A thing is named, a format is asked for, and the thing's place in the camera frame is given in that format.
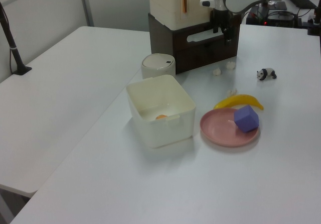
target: desk lamp arm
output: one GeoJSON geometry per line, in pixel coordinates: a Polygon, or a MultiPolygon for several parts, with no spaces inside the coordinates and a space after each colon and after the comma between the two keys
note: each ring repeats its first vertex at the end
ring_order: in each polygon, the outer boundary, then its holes
{"type": "Polygon", "coordinates": [[[1,2],[0,2],[0,22],[1,22],[2,29],[4,30],[5,36],[7,38],[7,41],[9,43],[10,50],[12,51],[12,54],[15,58],[16,63],[17,63],[17,70],[13,74],[24,75],[25,73],[27,73],[31,70],[31,67],[27,67],[22,63],[19,51],[17,49],[16,43],[14,41],[14,38],[13,38],[10,28],[9,28],[9,24],[7,22],[5,10],[2,7],[1,2]]]}

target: panda figurine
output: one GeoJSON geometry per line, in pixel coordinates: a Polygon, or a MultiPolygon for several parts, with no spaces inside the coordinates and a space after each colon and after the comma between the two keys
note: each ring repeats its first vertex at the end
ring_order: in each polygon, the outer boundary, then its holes
{"type": "Polygon", "coordinates": [[[259,78],[260,81],[263,81],[268,76],[276,79],[275,71],[273,70],[273,68],[262,68],[262,70],[256,71],[256,73],[256,78],[259,78]]]}

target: orange handle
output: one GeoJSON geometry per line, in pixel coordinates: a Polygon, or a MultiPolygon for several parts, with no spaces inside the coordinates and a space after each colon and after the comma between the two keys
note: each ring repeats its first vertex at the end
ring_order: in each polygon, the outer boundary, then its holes
{"type": "Polygon", "coordinates": [[[183,13],[187,13],[187,0],[183,0],[183,13]]]}

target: small white container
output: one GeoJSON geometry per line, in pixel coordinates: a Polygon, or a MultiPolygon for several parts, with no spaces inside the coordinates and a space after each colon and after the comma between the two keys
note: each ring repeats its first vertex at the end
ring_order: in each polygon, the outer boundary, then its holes
{"type": "Polygon", "coordinates": [[[171,55],[153,53],[145,57],[141,63],[143,79],[162,75],[175,76],[175,58],[171,55]]]}
{"type": "Polygon", "coordinates": [[[149,147],[193,134],[196,105],[173,76],[148,78],[128,85],[126,90],[135,125],[149,147]],[[159,115],[167,117],[156,120],[159,115]]]}

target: yellow banana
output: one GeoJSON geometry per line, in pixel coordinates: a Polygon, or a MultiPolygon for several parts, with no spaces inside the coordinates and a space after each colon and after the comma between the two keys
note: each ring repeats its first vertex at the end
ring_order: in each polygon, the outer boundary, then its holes
{"type": "Polygon", "coordinates": [[[263,105],[261,105],[255,97],[247,94],[238,94],[238,95],[230,96],[220,101],[217,105],[215,105],[214,109],[223,108],[223,107],[233,107],[240,104],[249,104],[249,105],[258,107],[261,110],[264,109],[263,105]]]}

